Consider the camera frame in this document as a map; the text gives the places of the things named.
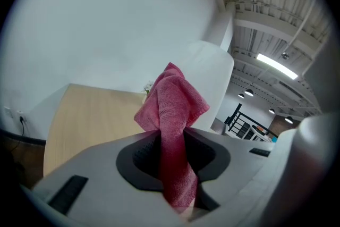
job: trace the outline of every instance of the black baseboard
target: black baseboard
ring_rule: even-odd
[[[13,140],[20,140],[22,143],[28,143],[33,145],[40,145],[44,146],[46,144],[46,140],[37,139],[37,138],[31,138],[27,136],[20,136],[18,134],[14,134],[8,131],[4,131],[3,129],[0,129],[0,134],[2,136],[6,136],[8,138],[11,138]]]

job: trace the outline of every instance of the wooden floor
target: wooden floor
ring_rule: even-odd
[[[1,145],[8,153],[17,145],[18,141],[5,135],[0,135]],[[45,145],[35,145],[20,142],[12,151],[15,170],[19,182],[31,189],[43,178]]]

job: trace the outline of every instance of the ceiling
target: ceiling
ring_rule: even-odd
[[[230,46],[235,60],[231,83],[243,88],[252,84],[255,94],[272,103],[278,112],[296,116],[319,114],[316,98],[302,73],[330,32],[331,20],[323,0],[223,2],[233,3],[236,8]],[[297,32],[296,40],[286,50],[290,58],[284,60],[281,53]],[[281,63],[299,77],[291,80],[273,68],[267,70],[256,60],[258,53]]]

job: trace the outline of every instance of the red cloth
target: red cloth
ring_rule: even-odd
[[[165,199],[179,211],[189,206],[197,189],[197,176],[186,159],[183,130],[209,108],[181,70],[169,63],[134,116],[145,131],[161,131],[159,179]]]

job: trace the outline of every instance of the power outlet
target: power outlet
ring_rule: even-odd
[[[6,114],[8,117],[13,118],[13,114],[12,114],[11,109],[8,108],[8,107],[6,107],[6,106],[4,107],[4,109],[5,109],[5,114]]]
[[[17,111],[16,113],[18,114],[18,118],[20,118],[22,116],[24,122],[27,122],[26,116],[23,112]]]

